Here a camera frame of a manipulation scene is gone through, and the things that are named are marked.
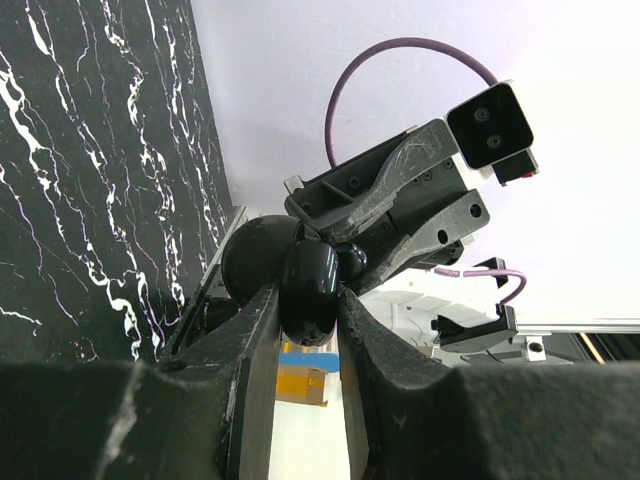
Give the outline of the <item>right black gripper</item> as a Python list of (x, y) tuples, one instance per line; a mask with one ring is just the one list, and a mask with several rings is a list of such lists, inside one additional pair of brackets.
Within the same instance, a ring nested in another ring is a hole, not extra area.
[(490, 215), (464, 183), (447, 123), (434, 119), (325, 174), (285, 200), (286, 211), (325, 242), (351, 242), (369, 269), (350, 289), (362, 295), (417, 261), (445, 264)]

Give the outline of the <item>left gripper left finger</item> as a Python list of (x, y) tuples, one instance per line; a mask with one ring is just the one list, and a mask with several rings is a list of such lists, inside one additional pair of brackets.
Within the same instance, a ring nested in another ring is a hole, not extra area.
[(166, 362), (1, 370), (5, 479), (264, 479), (278, 291)]

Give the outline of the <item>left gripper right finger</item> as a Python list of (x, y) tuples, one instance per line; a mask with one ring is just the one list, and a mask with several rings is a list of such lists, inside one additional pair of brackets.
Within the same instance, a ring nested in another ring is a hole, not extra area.
[(448, 368), (340, 296), (354, 479), (635, 479), (635, 362)]

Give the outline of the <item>black earbud charging case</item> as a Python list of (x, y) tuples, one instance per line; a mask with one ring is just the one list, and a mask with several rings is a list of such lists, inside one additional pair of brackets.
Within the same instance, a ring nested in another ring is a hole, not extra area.
[(276, 285), (279, 322), (291, 342), (320, 347), (331, 339), (338, 316), (338, 253), (309, 237), (299, 219), (267, 215), (239, 227), (223, 250), (221, 272), (242, 307), (263, 287)]

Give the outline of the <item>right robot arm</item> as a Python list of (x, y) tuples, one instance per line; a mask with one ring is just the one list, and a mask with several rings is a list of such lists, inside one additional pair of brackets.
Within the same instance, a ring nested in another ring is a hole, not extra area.
[(505, 263), (460, 263), (489, 222), (479, 192), (489, 177), (436, 119), (312, 180), (288, 179), (285, 208), (341, 252), (345, 286), (381, 323), (415, 344), (483, 352), (516, 332), (500, 297)]

